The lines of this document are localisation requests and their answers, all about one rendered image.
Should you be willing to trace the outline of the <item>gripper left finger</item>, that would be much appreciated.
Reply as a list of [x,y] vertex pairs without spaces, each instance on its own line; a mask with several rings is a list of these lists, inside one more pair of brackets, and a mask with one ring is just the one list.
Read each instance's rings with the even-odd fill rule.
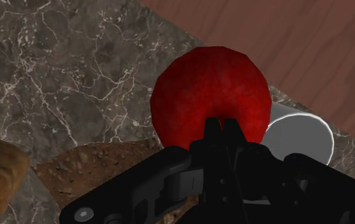
[[207,118],[202,139],[190,149],[167,147],[62,209],[60,224],[156,224],[163,215],[199,196],[195,207],[212,211],[223,201],[222,130]]

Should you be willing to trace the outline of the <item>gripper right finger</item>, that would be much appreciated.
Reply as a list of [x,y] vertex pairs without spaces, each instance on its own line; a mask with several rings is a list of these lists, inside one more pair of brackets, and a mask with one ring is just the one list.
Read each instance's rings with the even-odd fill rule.
[[300,153],[283,160],[247,141],[238,121],[223,133],[244,199],[266,197],[281,224],[355,224],[355,179]]

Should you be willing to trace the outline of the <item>brown bread slice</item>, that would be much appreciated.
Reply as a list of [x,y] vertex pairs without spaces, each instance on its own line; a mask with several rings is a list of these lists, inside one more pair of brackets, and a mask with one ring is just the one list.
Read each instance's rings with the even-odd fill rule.
[[154,138],[91,143],[37,163],[33,170],[60,208],[160,151]]

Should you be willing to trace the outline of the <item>white cup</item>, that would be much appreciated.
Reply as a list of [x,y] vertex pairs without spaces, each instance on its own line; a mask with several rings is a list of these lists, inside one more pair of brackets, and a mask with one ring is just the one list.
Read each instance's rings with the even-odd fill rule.
[[335,141],[330,126],[319,116],[274,102],[263,145],[283,160],[292,153],[330,163]]

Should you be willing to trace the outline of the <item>red apple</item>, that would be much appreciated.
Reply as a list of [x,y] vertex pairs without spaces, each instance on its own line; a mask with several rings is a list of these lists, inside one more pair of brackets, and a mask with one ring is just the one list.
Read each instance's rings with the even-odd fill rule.
[[224,46],[200,46],[175,59],[157,78],[151,122],[164,147],[187,149],[204,135],[205,120],[238,121],[260,143],[270,123],[268,83],[251,59]]

